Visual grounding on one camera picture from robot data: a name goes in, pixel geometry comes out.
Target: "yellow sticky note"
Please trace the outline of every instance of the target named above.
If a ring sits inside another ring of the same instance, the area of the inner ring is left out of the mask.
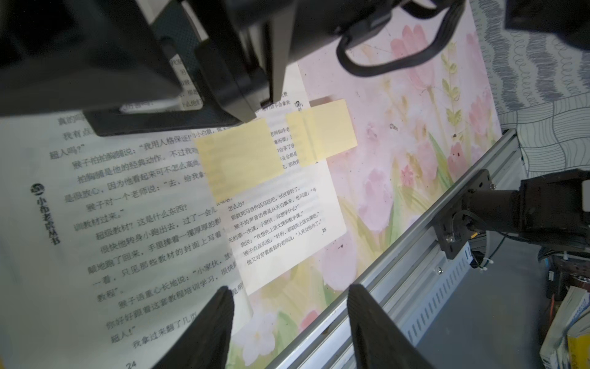
[[[287,114],[299,165],[308,166],[357,146],[344,100]]]
[[[195,144],[218,203],[284,172],[264,119],[198,138]]]

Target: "black cable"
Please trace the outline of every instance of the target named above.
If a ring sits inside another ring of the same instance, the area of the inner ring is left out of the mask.
[[[539,262],[539,261],[541,261],[543,259],[547,259],[549,256],[556,255],[556,254],[559,254],[559,253],[563,253],[563,251],[549,251],[549,252],[547,252],[545,254],[539,255],[537,257],[537,261]]]
[[[345,33],[336,48],[336,56],[338,57],[340,65],[342,65],[348,73],[357,77],[374,77],[394,70],[418,66],[435,57],[445,46],[447,46],[455,33],[455,29],[459,24],[459,20],[461,19],[464,10],[465,0],[456,0],[444,15],[437,35],[434,37],[434,41],[419,53],[408,55],[404,58],[384,64],[361,66],[356,64],[348,57],[348,55],[346,55],[346,49],[348,48],[351,39],[350,36]]]
[[[490,227],[483,219],[481,219],[479,216],[477,216],[476,214],[474,214],[473,212],[469,211],[469,210],[459,210],[458,212],[456,212],[453,217],[451,218],[451,232],[453,232],[453,237],[455,237],[455,227],[454,227],[454,223],[455,223],[455,218],[458,215],[467,215],[470,218],[473,218],[475,220],[477,220],[478,222],[480,222],[486,229],[494,231],[494,232],[498,232],[500,233],[502,236],[506,237],[507,239],[511,239],[514,241],[519,241],[519,242],[525,242],[525,243],[530,243],[530,244],[534,244],[534,242],[528,240],[528,239],[524,239],[522,237],[517,237],[517,236],[511,236],[507,233],[504,233],[502,231],[498,231],[497,229],[495,229],[494,227]]]
[[[498,244],[498,247],[496,247],[494,252],[491,253],[490,257],[487,258],[486,263],[481,267],[482,269],[485,268],[490,263],[491,258],[494,257],[494,255],[498,252],[498,250],[500,250],[500,246],[502,246],[505,239],[506,239],[506,236],[502,237],[502,240]]]
[[[444,8],[425,8],[420,4],[410,1],[409,3],[403,5],[402,9],[414,18],[430,19],[436,17],[438,13],[440,13]]]

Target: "paper sheet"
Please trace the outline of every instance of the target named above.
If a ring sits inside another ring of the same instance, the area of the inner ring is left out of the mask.
[[[100,138],[77,112],[0,122],[5,365],[150,368],[222,285],[234,332],[249,320],[196,135]]]
[[[296,64],[287,67],[281,102],[258,113],[270,128],[285,173],[219,204],[248,294],[346,233],[325,160],[302,168],[286,114],[309,108]]]

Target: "patterned fabric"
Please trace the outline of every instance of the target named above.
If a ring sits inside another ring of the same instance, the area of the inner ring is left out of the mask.
[[[498,114],[590,92],[590,53],[552,34],[506,30],[506,0],[470,0]]]
[[[590,53],[504,29],[506,0],[470,4],[500,125],[517,129],[529,178],[590,169]]]
[[[590,170],[590,93],[502,114],[516,128],[530,177],[572,168]]]

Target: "pink flower painting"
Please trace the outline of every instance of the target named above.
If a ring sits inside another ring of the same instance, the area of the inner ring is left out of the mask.
[[[303,318],[303,320],[301,321],[301,324],[299,325],[299,333],[303,332],[305,328],[307,328],[311,323],[313,323],[313,321],[316,320],[318,316],[319,314],[317,313],[317,311],[310,311],[309,314],[307,314],[305,318]]]
[[[412,172],[412,168],[409,165],[406,165],[404,169],[402,169],[402,185],[406,187],[413,187],[414,186],[414,172]]]
[[[453,181],[456,181],[467,171],[469,164],[463,152],[463,147],[460,142],[451,146],[451,155],[447,158],[448,171],[451,172]]]
[[[490,121],[491,106],[484,98],[483,100],[477,96],[476,101],[471,103],[469,109],[469,122],[473,128],[473,132],[480,136],[484,136],[487,132],[487,127]]]
[[[418,144],[416,158],[422,169],[422,176],[426,182],[431,182],[437,177],[438,162],[434,148],[429,141],[422,141]]]
[[[421,25],[416,25],[414,30],[405,26],[402,31],[402,39],[396,38],[391,41],[391,51],[396,58],[403,58],[408,55],[416,54],[428,46],[426,34]],[[412,84],[420,90],[431,87],[434,84],[434,60],[406,69]]]
[[[476,82],[478,84],[488,84],[486,64],[483,61],[481,55],[481,48],[479,46],[479,39],[477,38],[477,32],[467,34],[467,55],[469,57],[469,64],[474,71],[476,76]]]
[[[364,180],[363,197],[359,216],[370,230],[381,231],[389,222],[394,202],[389,175],[380,168],[373,169]]]
[[[476,161],[481,159],[483,156],[483,150],[479,146],[471,146],[471,163],[475,164]]]
[[[344,291],[356,279],[356,242],[346,233],[330,243],[319,257],[324,282],[335,291]]]

